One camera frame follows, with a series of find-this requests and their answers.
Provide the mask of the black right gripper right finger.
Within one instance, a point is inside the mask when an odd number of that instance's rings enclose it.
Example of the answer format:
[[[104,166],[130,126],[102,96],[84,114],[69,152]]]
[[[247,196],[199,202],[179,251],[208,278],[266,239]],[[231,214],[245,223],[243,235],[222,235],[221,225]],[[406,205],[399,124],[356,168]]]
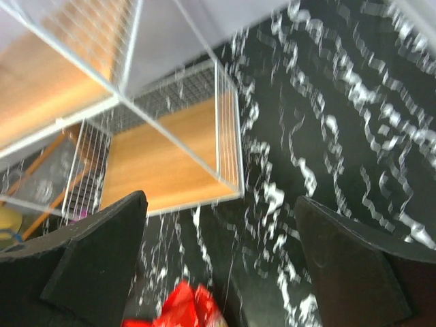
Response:
[[[295,220],[323,326],[435,325],[435,251],[305,196]]]

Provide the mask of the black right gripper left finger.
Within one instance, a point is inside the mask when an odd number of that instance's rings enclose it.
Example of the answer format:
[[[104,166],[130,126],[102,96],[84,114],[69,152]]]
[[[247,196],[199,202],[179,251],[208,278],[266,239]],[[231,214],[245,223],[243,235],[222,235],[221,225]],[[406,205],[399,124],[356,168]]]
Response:
[[[135,191],[1,251],[1,325],[120,326],[147,205]]]

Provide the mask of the red candy bag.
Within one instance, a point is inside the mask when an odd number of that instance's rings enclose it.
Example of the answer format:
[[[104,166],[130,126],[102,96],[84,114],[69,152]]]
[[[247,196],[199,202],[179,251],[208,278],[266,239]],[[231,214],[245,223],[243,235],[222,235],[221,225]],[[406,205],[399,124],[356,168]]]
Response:
[[[122,327],[214,327],[228,323],[213,295],[203,286],[192,288],[181,281],[163,304],[161,315],[152,322],[138,318],[124,319]]]

